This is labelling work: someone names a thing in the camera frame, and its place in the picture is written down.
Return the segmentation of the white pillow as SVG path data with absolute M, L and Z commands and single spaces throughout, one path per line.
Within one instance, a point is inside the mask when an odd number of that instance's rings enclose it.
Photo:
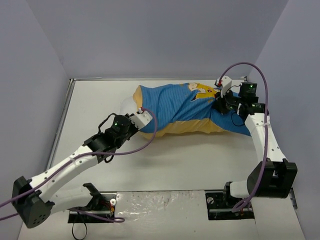
M 137 104 L 133 97 L 127 97 L 120 104 L 119 115 L 127 116 L 128 118 L 134 116 L 137 113 Z

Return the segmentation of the blue yellow Pikachu pillowcase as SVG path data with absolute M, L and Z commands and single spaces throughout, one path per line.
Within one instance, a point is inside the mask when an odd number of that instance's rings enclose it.
M 166 134 L 221 133 L 231 132 L 249 136 L 250 132 L 242 119 L 231 112 L 221 114 L 213 109 L 216 87 L 197 82 L 166 84 L 158 87 L 139 85 L 132 98 L 137 108 L 152 111 L 152 120 L 140 130 L 141 135 L 150 139 L 152 135 Z

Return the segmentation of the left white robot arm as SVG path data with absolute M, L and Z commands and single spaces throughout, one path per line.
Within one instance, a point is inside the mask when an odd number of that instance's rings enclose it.
M 103 210 L 109 199 L 92 183 L 84 183 L 72 190 L 64 190 L 63 186 L 99 163 L 112 161 L 119 155 L 117 150 L 152 119 L 148 112 L 143 111 L 115 114 L 109 128 L 105 131 L 99 129 L 57 165 L 29 179 L 24 176 L 17 178 L 9 200 L 16 215 L 27 228 L 32 229 L 51 215 L 65 210 L 81 213 Z

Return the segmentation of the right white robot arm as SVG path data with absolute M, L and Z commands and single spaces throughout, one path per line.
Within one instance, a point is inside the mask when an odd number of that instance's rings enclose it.
M 220 91 L 215 95 L 213 108 L 219 113 L 236 114 L 242 120 L 252 138 L 259 163 L 246 180 L 230 182 L 222 193 L 222 202 L 232 207 L 233 212 L 245 208 L 254 197 L 288 197 L 296 175 L 297 165 L 289 162 L 281 151 L 270 123 L 269 111 L 256 95 L 257 84 L 241 82 L 239 92 L 232 92 L 233 80 L 220 80 Z

